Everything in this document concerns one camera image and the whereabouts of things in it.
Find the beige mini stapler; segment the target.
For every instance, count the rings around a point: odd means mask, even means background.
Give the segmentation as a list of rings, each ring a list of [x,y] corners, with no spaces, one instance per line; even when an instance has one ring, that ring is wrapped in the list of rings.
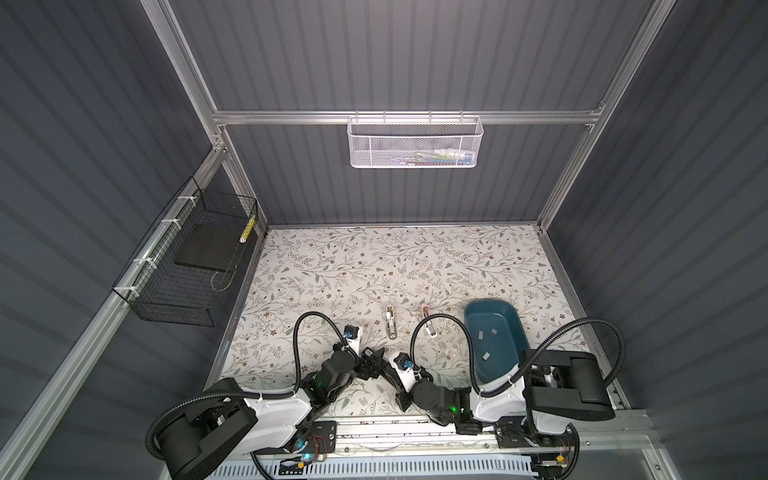
[[[385,319],[386,319],[386,334],[387,337],[390,340],[394,340],[397,338],[397,326],[396,326],[396,320],[395,320],[395,313],[394,313],[394,307],[392,305],[387,305],[385,308]]]

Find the pink mini stapler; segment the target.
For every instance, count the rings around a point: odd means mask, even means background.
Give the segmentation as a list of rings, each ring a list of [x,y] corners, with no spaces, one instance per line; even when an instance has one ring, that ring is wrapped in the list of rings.
[[[431,315],[430,307],[427,304],[422,304],[421,313],[422,313],[422,317],[426,320]],[[437,331],[432,320],[429,320],[429,321],[426,320],[423,325],[423,328],[426,330],[426,333],[430,338],[437,337]]]

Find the black long stapler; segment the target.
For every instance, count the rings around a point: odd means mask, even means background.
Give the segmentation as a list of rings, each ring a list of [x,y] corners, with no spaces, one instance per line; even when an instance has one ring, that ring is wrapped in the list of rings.
[[[384,379],[394,388],[395,372],[394,372],[394,369],[389,364],[389,359],[391,356],[392,355],[390,355],[389,357],[384,357],[384,365],[383,365],[381,376],[383,376]]]

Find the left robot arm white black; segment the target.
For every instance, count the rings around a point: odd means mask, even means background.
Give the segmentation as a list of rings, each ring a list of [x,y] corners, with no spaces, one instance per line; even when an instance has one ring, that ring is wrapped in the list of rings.
[[[262,450],[293,453],[309,443],[314,422],[356,379],[380,375],[385,350],[338,348],[295,391],[259,393],[232,378],[168,409],[150,425],[145,447],[173,479],[204,479],[226,460]]]

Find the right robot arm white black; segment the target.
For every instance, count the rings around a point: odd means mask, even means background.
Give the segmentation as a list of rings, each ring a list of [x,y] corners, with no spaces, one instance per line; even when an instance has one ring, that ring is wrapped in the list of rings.
[[[607,421],[615,410],[604,385],[596,357],[582,351],[546,350],[516,382],[513,367],[490,383],[504,389],[482,397],[471,387],[449,389],[434,383],[425,369],[406,353],[388,359],[383,373],[396,388],[405,408],[414,405],[440,426],[453,425],[461,435],[476,435],[484,425],[504,417],[524,416],[526,431],[562,435],[573,420]]]

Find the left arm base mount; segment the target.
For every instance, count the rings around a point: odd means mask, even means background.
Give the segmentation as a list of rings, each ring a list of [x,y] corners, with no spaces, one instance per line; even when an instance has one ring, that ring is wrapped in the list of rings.
[[[296,453],[306,461],[324,459],[334,453],[338,435],[336,421],[315,421],[304,423],[297,427],[294,436],[288,441],[285,449]]]

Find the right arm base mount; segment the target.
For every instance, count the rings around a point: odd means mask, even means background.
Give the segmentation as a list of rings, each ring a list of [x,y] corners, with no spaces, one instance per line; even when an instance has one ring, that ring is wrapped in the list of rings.
[[[570,426],[563,434],[544,434],[530,426],[524,416],[501,417],[494,424],[493,432],[501,448],[558,448],[570,452],[578,442]]]

